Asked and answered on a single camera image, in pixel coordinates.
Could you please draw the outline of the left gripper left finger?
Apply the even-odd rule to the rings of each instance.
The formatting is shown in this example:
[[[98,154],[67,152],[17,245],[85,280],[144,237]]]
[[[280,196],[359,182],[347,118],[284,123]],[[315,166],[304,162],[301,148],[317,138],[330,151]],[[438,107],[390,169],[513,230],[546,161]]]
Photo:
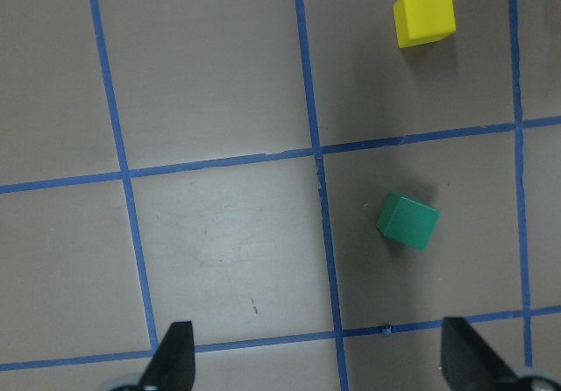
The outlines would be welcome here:
[[[195,341],[191,321],[173,322],[141,375],[110,380],[101,390],[192,390],[195,384]]]

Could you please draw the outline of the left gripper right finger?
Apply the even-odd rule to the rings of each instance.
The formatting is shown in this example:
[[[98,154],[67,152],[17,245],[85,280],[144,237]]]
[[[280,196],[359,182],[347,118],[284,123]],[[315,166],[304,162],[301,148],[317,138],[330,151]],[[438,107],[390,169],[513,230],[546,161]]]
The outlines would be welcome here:
[[[463,318],[442,321],[440,365],[449,389],[559,390],[560,382],[530,371],[516,371]]]

